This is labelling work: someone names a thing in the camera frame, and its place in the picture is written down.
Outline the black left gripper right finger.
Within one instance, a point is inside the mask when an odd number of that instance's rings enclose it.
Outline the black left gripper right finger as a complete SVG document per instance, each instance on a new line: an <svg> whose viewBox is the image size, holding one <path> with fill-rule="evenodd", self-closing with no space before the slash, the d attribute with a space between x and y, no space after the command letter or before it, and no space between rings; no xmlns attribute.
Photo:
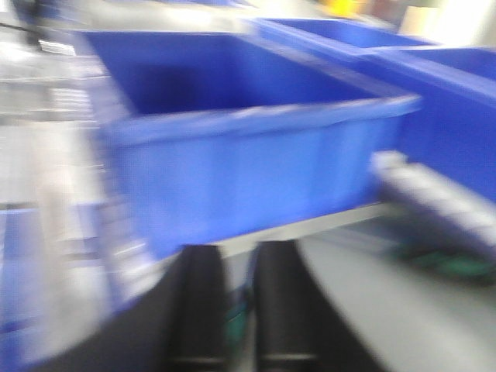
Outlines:
<svg viewBox="0 0 496 372"><path fill-rule="evenodd" d="M326 298L297 240L257 244L253 269L258 371L383 371Z"/></svg>

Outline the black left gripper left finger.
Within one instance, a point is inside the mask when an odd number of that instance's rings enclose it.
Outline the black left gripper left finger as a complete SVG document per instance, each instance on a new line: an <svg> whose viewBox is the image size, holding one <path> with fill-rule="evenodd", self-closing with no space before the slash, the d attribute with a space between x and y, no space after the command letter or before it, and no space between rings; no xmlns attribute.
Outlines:
<svg viewBox="0 0 496 372"><path fill-rule="evenodd" d="M226 278L219 248L186 245L133 306L31 371L224 371Z"/></svg>

